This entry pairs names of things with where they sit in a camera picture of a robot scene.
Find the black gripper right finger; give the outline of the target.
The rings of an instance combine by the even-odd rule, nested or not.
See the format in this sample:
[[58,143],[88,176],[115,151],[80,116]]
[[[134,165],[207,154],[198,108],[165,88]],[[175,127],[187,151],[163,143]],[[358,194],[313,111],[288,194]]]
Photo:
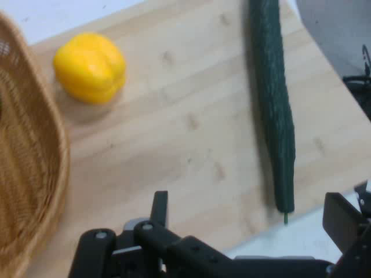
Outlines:
[[329,277],[370,277],[370,222],[340,193],[327,193],[323,228],[341,251]]

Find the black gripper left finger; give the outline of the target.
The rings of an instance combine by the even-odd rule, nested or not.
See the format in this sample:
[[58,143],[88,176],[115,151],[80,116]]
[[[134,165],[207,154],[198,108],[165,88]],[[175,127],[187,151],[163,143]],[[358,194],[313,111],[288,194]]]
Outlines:
[[150,217],[117,235],[82,234],[69,277],[230,277],[232,260],[195,237],[166,227],[168,192],[154,194]]

